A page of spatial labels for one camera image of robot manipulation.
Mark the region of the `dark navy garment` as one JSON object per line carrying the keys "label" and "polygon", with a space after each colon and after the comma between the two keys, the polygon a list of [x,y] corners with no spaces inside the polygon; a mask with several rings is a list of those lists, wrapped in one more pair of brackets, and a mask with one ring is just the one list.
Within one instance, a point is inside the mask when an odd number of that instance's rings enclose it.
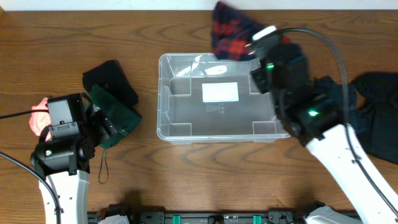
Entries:
{"label": "dark navy garment", "polygon": [[[337,84],[332,77],[326,76],[314,80],[314,87],[316,91],[326,94],[330,99],[335,101],[341,109],[343,109],[343,85]],[[358,129],[358,117],[356,105],[358,96],[354,86],[348,84],[348,123],[354,128],[356,132]]]}

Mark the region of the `red navy plaid shirt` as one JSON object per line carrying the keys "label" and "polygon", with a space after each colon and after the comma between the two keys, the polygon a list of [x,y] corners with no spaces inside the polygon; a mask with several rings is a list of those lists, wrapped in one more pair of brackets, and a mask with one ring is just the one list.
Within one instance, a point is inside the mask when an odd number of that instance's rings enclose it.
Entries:
{"label": "red navy plaid shirt", "polygon": [[225,2],[216,3],[212,14],[211,44],[219,60],[250,61],[256,58],[247,44],[265,25]]}

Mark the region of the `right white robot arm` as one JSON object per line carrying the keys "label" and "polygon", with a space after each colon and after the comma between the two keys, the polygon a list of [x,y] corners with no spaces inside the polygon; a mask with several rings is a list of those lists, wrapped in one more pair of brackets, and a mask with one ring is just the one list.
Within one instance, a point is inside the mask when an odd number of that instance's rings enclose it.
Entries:
{"label": "right white robot arm", "polygon": [[397,194],[371,162],[343,110],[314,90],[306,56],[297,44],[255,44],[260,63],[252,77],[272,96],[284,129],[316,157],[354,206],[359,223],[397,223]]}

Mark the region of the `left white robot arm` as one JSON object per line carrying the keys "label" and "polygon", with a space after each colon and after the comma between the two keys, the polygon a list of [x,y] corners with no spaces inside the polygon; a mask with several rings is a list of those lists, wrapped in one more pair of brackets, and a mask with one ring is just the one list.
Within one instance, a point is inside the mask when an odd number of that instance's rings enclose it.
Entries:
{"label": "left white robot arm", "polygon": [[45,221],[88,223],[90,159],[116,130],[97,107],[43,101],[33,109],[29,124],[39,142],[30,159],[41,178]]}

